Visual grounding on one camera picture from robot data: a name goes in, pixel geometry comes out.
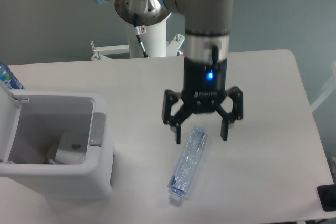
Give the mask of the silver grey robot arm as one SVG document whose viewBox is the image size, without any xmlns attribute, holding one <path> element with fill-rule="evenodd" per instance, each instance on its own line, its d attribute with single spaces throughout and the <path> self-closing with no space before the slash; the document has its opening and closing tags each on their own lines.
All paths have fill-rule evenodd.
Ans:
<svg viewBox="0 0 336 224">
<path fill-rule="evenodd" d="M 95 0 L 106 3 L 111 0 Z M 234 0 L 112 0 L 119 17 L 129 24 L 133 58 L 166 56 L 165 32 L 150 28 L 165 24 L 171 13 L 185 18 L 184 76 L 181 92 L 165 90 L 162 121 L 181 141 L 181 125 L 192 114 L 217 112 L 221 138 L 244 116 L 243 92 L 225 88 L 229 34 Z"/>
</svg>

